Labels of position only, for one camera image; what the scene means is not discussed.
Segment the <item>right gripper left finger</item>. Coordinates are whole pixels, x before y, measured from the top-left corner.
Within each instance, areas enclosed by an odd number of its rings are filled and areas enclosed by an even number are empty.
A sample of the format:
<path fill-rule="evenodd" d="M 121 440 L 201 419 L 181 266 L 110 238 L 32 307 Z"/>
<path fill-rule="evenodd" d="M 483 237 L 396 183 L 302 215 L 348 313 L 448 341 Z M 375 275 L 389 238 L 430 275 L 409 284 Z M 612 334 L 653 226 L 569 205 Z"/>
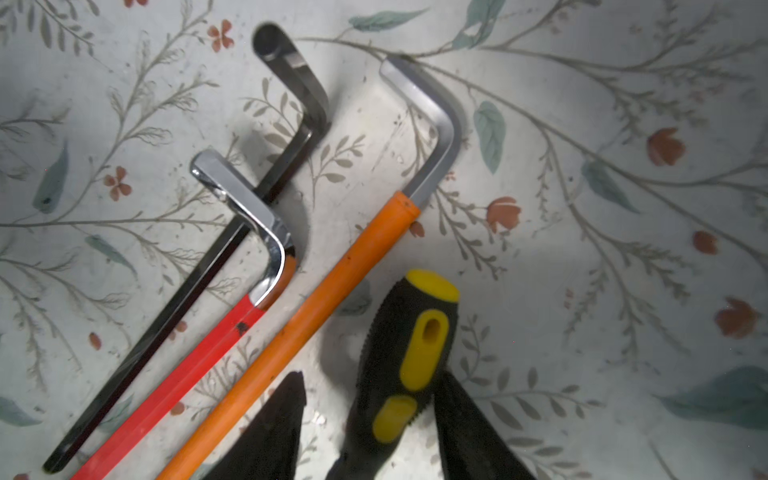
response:
<path fill-rule="evenodd" d="M 303 374 L 292 371 L 207 479 L 295 478 L 302 417 L 306 406 Z"/>

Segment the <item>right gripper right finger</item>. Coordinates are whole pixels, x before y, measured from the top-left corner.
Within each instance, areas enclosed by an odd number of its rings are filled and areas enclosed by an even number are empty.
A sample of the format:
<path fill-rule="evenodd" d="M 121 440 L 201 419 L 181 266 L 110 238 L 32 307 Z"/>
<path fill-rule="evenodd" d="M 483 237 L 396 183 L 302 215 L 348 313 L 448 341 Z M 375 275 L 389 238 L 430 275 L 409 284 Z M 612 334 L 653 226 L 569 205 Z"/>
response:
<path fill-rule="evenodd" d="M 435 390 L 434 411 L 446 479 L 534 479 L 450 372 Z"/>

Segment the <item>orange handled hex key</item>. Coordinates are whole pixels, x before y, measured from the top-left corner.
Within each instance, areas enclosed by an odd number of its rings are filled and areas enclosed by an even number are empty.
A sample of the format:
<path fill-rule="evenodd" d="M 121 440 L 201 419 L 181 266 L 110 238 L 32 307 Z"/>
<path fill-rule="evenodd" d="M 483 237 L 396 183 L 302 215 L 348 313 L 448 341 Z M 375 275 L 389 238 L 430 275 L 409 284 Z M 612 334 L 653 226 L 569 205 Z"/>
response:
<path fill-rule="evenodd" d="M 246 373 L 158 475 L 189 479 L 341 302 L 406 233 L 458 156 L 461 123 L 445 89 L 405 56 L 390 55 L 379 73 L 437 131 L 434 150 L 415 176 L 381 208 L 334 268 L 265 347 Z"/>

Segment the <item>yellow black screwdriver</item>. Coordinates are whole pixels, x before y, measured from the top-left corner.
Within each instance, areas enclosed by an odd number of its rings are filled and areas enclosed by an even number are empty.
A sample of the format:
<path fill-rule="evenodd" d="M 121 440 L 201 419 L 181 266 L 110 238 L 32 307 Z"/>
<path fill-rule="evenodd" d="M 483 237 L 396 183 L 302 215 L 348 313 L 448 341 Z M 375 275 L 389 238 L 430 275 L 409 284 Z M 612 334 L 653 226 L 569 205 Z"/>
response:
<path fill-rule="evenodd" d="M 429 405 L 458 325 L 460 292 L 412 269 L 379 307 L 361 352 L 356 395 L 329 479 L 373 479 Z"/>

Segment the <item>red handled hex key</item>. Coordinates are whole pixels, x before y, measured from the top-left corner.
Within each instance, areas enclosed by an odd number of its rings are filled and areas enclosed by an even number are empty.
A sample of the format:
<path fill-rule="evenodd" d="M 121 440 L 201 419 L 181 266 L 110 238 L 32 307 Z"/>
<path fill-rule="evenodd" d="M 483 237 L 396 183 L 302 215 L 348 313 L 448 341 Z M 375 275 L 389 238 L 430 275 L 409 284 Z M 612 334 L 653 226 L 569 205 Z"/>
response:
<path fill-rule="evenodd" d="M 205 150 L 193 158 L 190 169 L 258 233 L 269 254 L 267 266 L 250 292 L 111 434 L 73 475 L 75 479 L 105 478 L 266 313 L 296 272 L 298 255 L 289 229 L 221 154 Z"/>

